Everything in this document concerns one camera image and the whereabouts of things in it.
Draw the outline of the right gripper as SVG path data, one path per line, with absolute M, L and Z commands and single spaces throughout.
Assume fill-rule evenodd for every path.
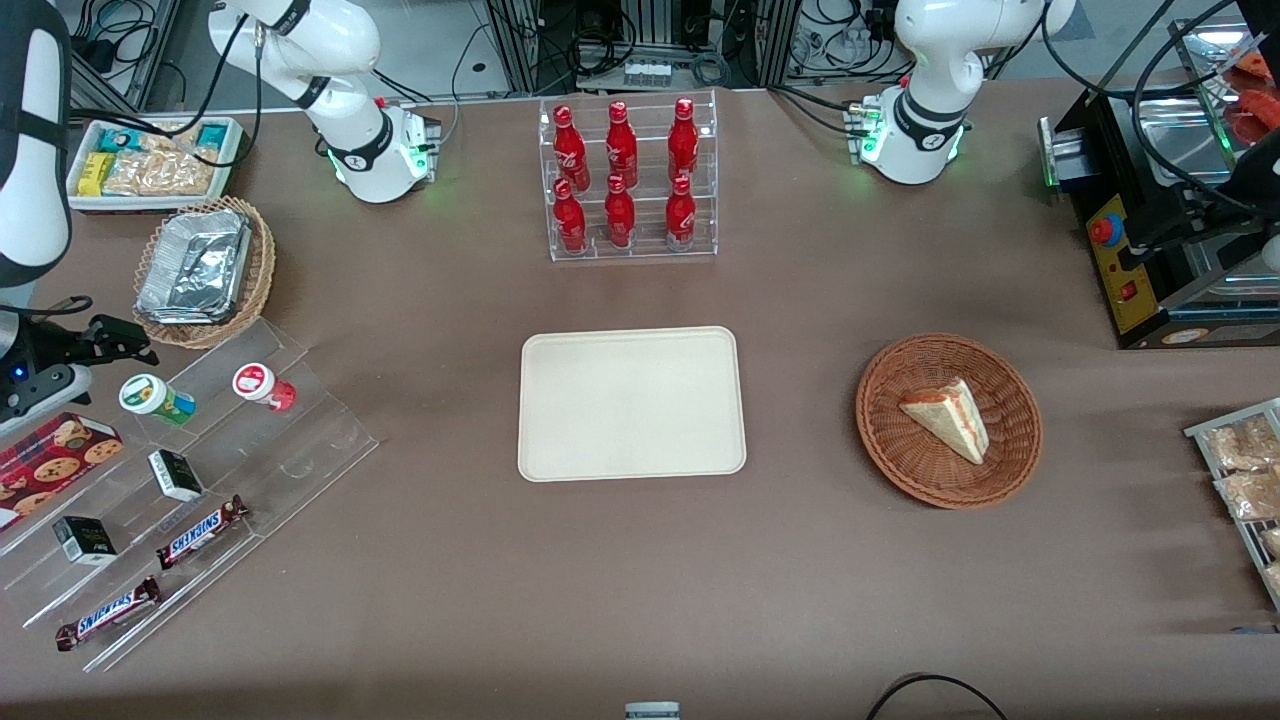
M 99 314 L 88 323 L 90 341 L 134 341 L 140 327 L 133 322 Z M 96 346 L 54 322 L 32 318 L 15 320 L 14 338 L 8 350 L 8 401 L 38 404 L 65 393 L 78 383 L 90 387 L 96 364 L 136 361 L 148 366 L 160 364 L 147 343 L 111 342 Z M 51 389 L 42 387 L 42 374 L 55 366 L 67 366 L 64 380 L 55 380 Z

